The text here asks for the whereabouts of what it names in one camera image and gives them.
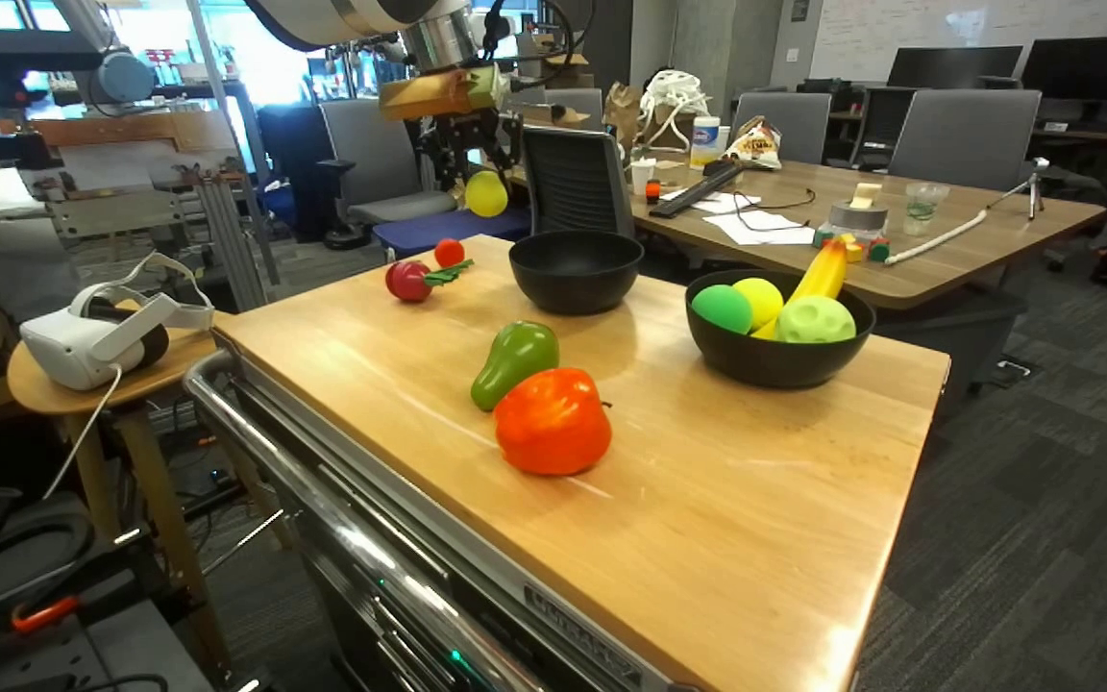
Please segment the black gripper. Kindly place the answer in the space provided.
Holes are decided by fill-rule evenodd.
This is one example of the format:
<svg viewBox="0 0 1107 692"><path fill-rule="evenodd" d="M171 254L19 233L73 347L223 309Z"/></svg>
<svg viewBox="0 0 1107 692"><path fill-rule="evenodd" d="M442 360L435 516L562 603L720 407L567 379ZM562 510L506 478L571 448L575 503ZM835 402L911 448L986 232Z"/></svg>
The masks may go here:
<svg viewBox="0 0 1107 692"><path fill-rule="evenodd" d="M435 116L424 129L424 152L439 164L442 193L466 186L470 152L482 152L498 182L515 182L515 159L494 111Z"/></svg>

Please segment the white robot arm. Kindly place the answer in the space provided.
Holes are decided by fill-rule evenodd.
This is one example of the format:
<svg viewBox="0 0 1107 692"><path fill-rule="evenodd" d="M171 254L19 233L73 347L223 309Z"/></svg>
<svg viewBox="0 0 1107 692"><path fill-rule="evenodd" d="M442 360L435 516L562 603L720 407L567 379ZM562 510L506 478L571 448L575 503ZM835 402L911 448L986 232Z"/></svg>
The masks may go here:
<svg viewBox="0 0 1107 692"><path fill-rule="evenodd" d="M291 50L396 42L410 73L380 88L380 111L410 129L442 189L470 178L470 152L494 168L515 164L520 119L505 107L506 73L494 63L505 0L483 16L470 0L246 0L246 9Z"/></svg>

